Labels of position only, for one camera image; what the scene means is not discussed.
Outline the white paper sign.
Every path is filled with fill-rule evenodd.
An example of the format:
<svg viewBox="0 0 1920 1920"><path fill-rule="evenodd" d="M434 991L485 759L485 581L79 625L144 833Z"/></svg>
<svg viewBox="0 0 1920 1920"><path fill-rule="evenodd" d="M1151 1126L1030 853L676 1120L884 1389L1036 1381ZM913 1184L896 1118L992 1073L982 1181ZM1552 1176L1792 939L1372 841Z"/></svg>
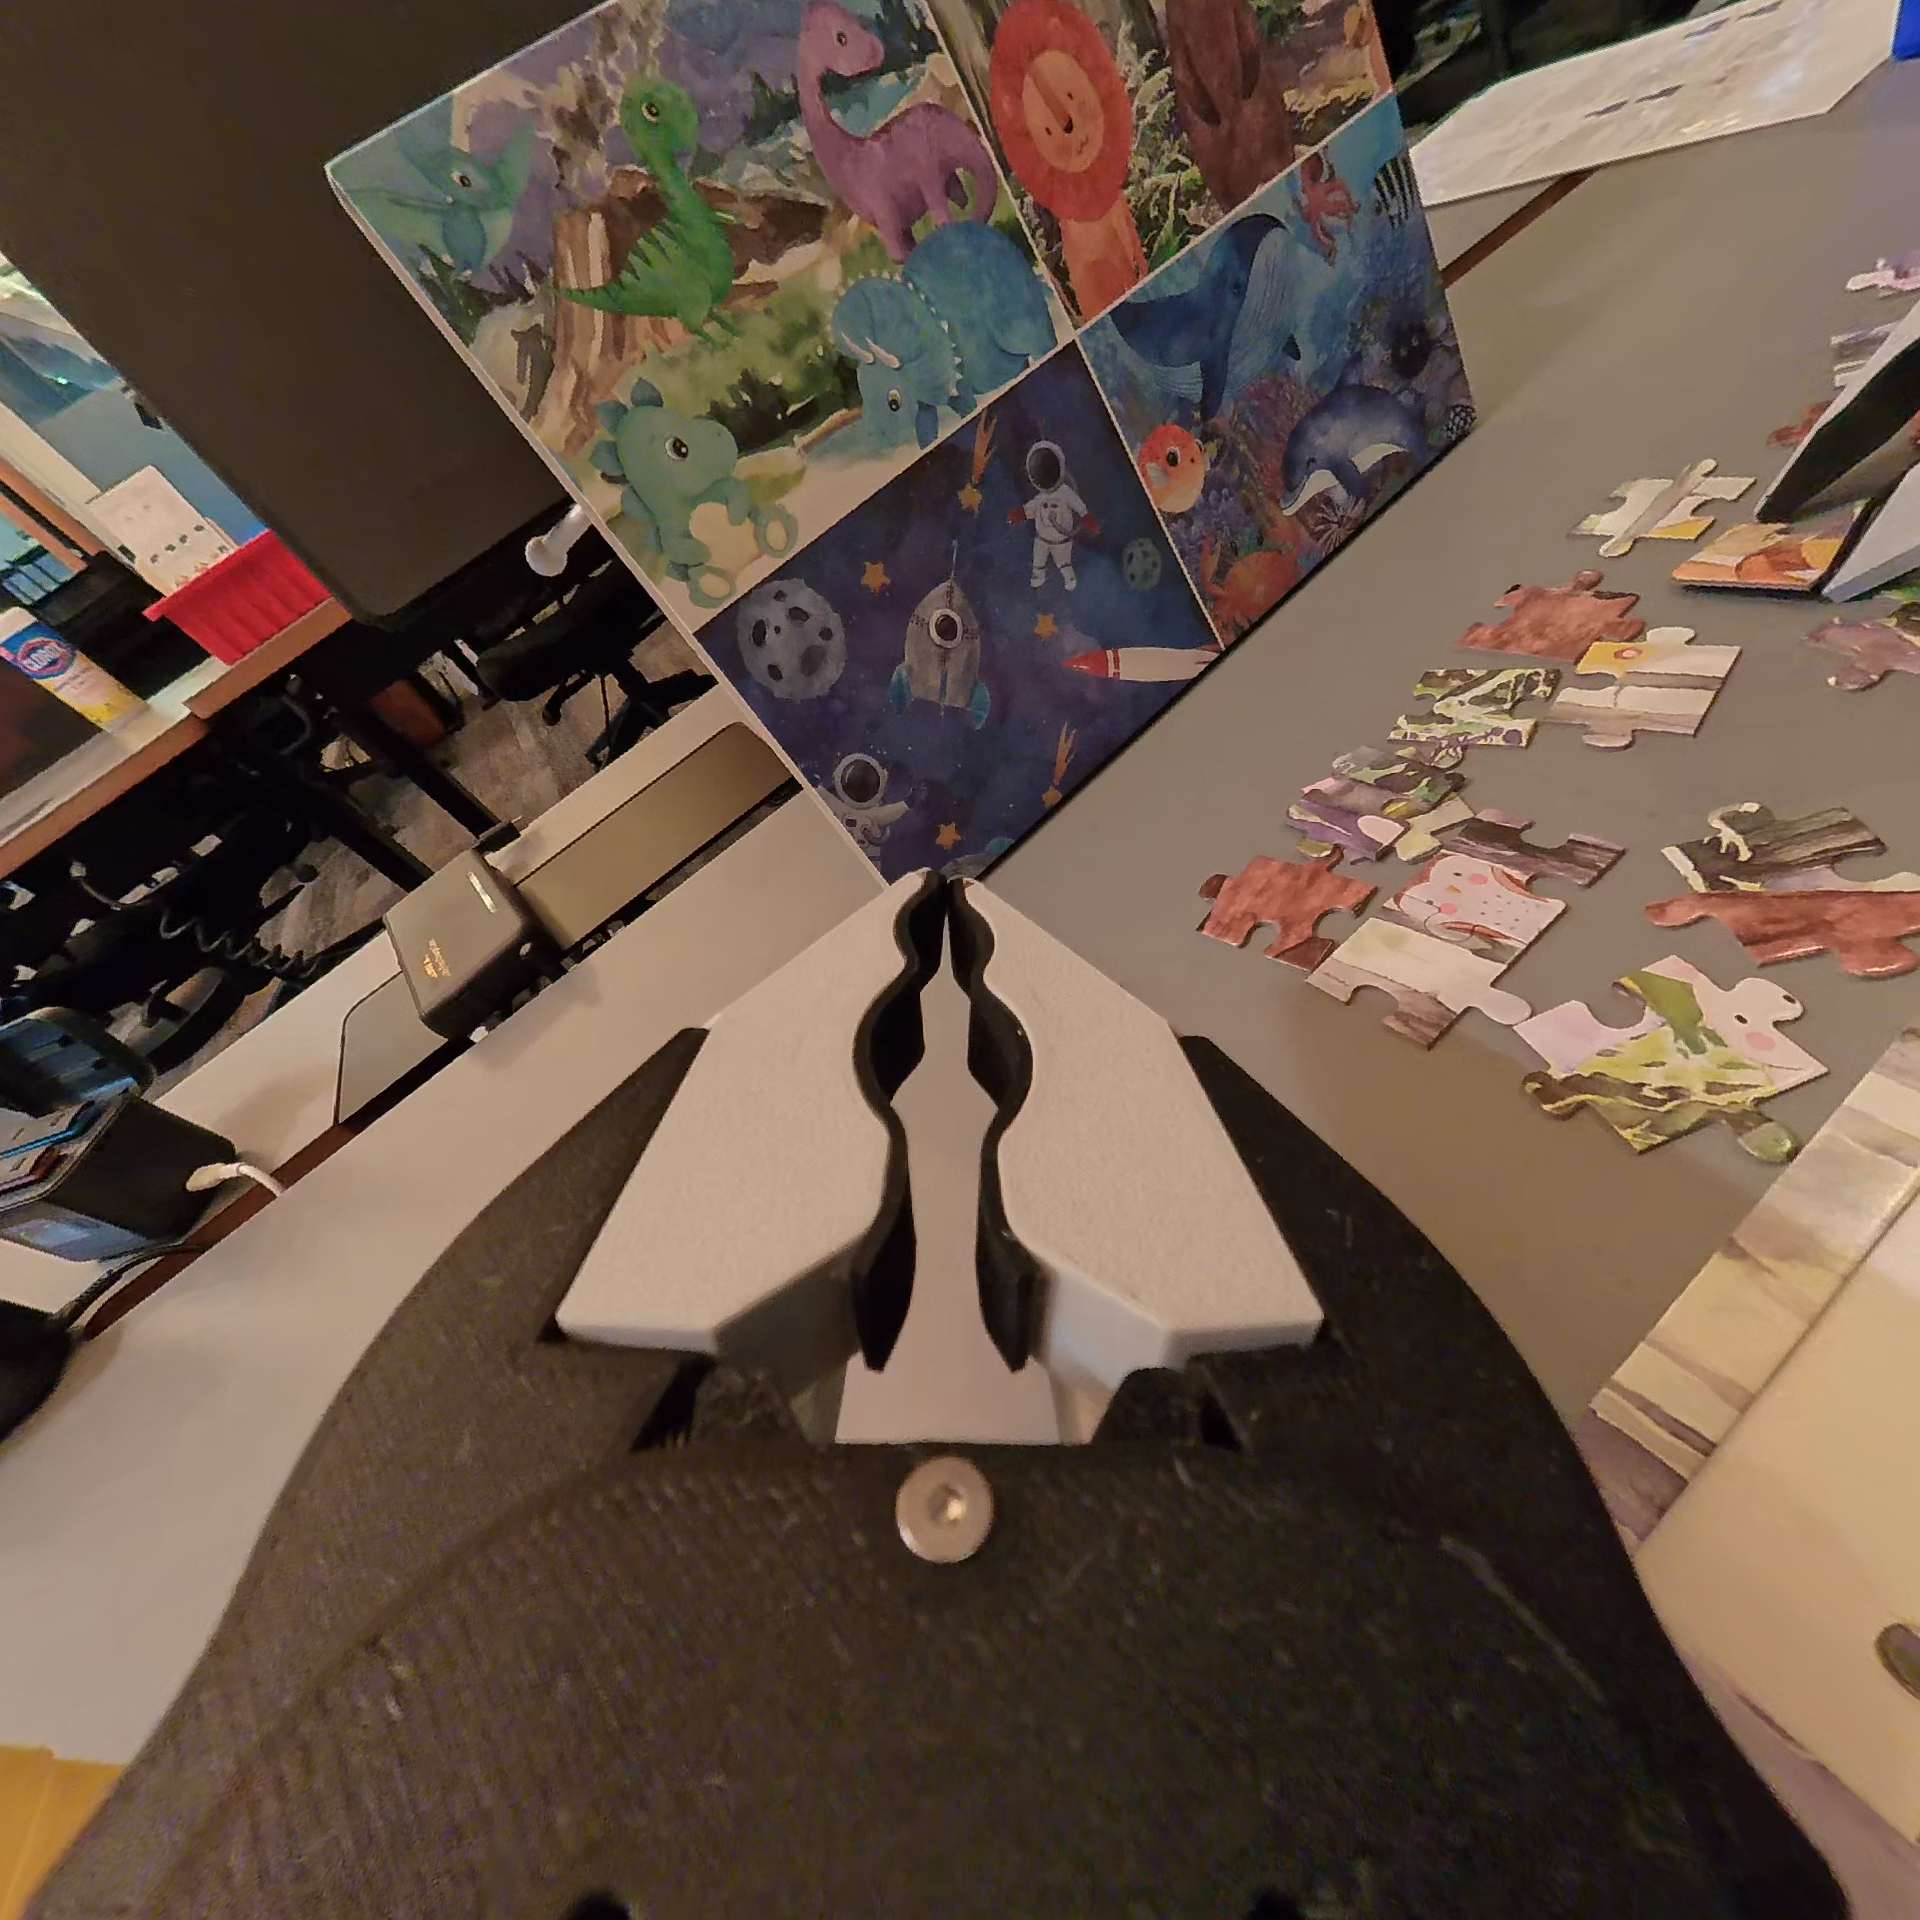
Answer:
<svg viewBox="0 0 1920 1920"><path fill-rule="evenodd" d="M111 550L161 597L234 550L224 528L151 463L95 494L86 512Z"/></svg>

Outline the orange brown puzzle piece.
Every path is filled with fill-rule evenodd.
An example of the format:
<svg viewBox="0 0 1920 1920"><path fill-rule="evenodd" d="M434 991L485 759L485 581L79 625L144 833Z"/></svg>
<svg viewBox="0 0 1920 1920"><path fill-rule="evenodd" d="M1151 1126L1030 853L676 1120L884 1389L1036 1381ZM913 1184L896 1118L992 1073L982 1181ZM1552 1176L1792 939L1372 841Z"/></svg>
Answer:
<svg viewBox="0 0 1920 1920"><path fill-rule="evenodd" d="M1705 542L1671 571L1676 585L1706 592L1817 592L1854 539L1865 502L1796 521L1745 521Z"/></svg>

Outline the small black battery charger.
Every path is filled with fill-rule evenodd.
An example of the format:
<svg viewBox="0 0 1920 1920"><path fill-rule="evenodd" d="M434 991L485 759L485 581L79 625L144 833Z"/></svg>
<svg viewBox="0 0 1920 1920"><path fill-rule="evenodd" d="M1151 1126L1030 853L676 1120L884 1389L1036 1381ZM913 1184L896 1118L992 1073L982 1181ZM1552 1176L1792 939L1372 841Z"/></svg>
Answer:
<svg viewBox="0 0 1920 1920"><path fill-rule="evenodd" d="M153 1062L86 1014L2 1023L2 1239L65 1262L185 1236L238 1164L231 1137L148 1101Z"/></svg>

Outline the disinfectant wipes canister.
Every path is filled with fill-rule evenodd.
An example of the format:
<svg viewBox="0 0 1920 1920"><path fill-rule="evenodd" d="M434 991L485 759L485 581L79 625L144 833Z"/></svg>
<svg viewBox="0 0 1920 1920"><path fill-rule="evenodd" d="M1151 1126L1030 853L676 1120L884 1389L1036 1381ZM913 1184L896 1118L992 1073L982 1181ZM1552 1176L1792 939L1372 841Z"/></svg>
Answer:
<svg viewBox="0 0 1920 1920"><path fill-rule="evenodd" d="M100 731L145 713L145 701L108 667L22 607L2 612L2 659Z"/></svg>

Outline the black office chair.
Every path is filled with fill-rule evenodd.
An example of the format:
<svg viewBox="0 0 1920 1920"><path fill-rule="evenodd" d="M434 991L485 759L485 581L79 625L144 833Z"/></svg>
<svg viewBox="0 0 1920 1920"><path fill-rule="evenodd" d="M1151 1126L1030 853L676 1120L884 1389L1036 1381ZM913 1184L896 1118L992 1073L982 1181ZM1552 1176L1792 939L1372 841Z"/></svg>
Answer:
<svg viewBox="0 0 1920 1920"><path fill-rule="evenodd" d="M601 721L582 750L597 773L712 686L654 599L613 571L538 605L478 649L473 667L480 691L538 709L548 729L569 701L597 697Z"/></svg>

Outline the black power brick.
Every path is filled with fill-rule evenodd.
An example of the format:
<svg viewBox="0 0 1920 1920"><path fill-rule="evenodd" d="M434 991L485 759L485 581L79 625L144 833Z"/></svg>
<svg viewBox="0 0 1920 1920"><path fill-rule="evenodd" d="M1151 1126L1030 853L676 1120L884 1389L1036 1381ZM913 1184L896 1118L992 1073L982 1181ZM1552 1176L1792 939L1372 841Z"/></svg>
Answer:
<svg viewBox="0 0 1920 1920"><path fill-rule="evenodd" d="M562 973L562 948L480 851L463 851L382 918L420 1023L466 1040Z"/></svg>

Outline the large black battery charger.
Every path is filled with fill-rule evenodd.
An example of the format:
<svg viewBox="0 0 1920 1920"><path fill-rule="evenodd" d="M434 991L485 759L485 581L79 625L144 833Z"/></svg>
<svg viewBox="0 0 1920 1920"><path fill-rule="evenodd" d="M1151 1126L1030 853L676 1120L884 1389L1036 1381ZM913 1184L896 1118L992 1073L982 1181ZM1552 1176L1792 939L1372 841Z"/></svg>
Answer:
<svg viewBox="0 0 1920 1920"><path fill-rule="evenodd" d="M60 1313L2 1300L2 1437L48 1401L70 1355L70 1325Z"/></svg>

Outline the white puzzle board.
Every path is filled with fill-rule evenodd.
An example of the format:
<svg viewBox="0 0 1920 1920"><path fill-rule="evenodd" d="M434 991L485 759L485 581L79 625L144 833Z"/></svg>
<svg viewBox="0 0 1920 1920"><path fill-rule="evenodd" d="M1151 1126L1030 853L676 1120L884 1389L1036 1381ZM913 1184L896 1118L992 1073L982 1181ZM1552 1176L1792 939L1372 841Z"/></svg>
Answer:
<svg viewBox="0 0 1920 1920"><path fill-rule="evenodd" d="M1914 1915L1914 1023L1575 1439L1671 1641L1854 1915Z"/></svg>

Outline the animal picture puzzle box lid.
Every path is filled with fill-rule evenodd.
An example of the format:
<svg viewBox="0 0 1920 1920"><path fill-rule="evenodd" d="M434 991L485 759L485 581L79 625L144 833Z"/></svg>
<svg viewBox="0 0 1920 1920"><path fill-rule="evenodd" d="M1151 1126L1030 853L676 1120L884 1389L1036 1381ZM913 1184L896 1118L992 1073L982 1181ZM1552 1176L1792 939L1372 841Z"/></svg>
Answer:
<svg viewBox="0 0 1920 1920"><path fill-rule="evenodd" d="M325 173L884 879L1474 425L1372 5L598 5Z"/></svg>

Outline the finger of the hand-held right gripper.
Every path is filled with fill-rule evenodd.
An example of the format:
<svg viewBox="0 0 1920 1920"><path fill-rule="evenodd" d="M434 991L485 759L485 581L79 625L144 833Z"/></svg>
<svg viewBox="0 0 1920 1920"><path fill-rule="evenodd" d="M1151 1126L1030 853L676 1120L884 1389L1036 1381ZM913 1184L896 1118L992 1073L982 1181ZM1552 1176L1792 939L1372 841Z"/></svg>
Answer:
<svg viewBox="0 0 1920 1920"><path fill-rule="evenodd" d="M1762 494L1759 521L1792 521L1841 475L1905 431L1918 412L1918 319L1900 319L1834 390Z"/></svg>
<svg viewBox="0 0 1920 1920"><path fill-rule="evenodd" d="M1918 463L1886 491L1876 509L1861 521L1855 536L1834 560L1822 599L1850 604L1901 581L1918 568Z"/></svg>

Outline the pile of puzzle pieces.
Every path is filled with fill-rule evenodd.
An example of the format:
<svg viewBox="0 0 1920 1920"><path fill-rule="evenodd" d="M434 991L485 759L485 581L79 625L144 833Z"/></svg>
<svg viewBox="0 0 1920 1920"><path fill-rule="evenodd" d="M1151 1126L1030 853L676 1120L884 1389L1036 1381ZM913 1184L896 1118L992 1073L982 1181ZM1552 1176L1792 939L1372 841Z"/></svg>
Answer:
<svg viewBox="0 0 1920 1920"><path fill-rule="evenodd" d="M1784 969L1914 977L1914 734L1844 753L1834 729L1914 688L1914 605L1706 592L1673 568L1767 491L1745 415L1784 337L1778 292L1734 279L1706 326L1597 390L1734 430L1734 460L1610 489L1592 564L1516 583L1415 680L1380 747L1290 797L1288 853L1206 876L1197 933L1255 945L1431 1049L1480 1016L1527 1049L1527 1105L1591 1115L1642 1155L1719 1135L1764 1168L1825 1065L1792 1033Z"/></svg>

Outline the yellow box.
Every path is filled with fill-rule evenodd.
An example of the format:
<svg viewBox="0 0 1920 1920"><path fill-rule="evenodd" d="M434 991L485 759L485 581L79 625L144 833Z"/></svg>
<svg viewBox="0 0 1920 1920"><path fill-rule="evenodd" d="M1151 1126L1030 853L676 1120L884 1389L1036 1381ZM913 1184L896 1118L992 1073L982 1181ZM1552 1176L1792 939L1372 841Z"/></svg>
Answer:
<svg viewBox="0 0 1920 1920"><path fill-rule="evenodd" d="M124 1767L2 1747L2 1915L18 1917L88 1824Z"/></svg>

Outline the wooden desk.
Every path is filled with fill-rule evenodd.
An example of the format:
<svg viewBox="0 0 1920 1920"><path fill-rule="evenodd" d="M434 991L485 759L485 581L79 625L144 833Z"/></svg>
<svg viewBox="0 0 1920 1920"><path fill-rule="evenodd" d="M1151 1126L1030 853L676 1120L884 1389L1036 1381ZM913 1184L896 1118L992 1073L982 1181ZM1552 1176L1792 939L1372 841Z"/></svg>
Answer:
<svg viewBox="0 0 1920 1920"><path fill-rule="evenodd" d="M373 697L409 676L434 653L460 653L449 639L407 639L365 629L338 607L304 614L242 663L196 669L145 704L117 731L95 734L49 769L4 796L2 876L57 848L108 806L132 796L193 750L239 759L234 713L250 700L295 680L338 716L348 735L392 766L446 816L474 836L505 825L462 782L446 774L407 737L386 726Z"/></svg>

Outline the white printed instruction sheet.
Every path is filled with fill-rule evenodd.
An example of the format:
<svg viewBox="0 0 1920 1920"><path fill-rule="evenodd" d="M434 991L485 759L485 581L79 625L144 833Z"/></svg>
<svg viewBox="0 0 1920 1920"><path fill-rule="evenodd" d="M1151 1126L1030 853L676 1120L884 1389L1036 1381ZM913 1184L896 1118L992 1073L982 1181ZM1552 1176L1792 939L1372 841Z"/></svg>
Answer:
<svg viewBox="0 0 1920 1920"><path fill-rule="evenodd" d="M1894 1L1749 1L1488 87L1410 145L1425 208L1831 112L1890 56Z"/></svg>

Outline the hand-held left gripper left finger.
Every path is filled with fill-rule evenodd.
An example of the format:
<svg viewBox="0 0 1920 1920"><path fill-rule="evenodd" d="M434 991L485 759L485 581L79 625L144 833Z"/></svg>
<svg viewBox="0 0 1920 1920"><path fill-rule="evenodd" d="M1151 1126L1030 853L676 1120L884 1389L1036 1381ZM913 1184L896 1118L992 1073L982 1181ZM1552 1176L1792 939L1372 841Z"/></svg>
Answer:
<svg viewBox="0 0 1920 1920"><path fill-rule="evenodd" d="M714 1014L558 1307L567 1337L770 1376L894 1355L916 1229L896 1094L945 884L916 870Z"/></svg>

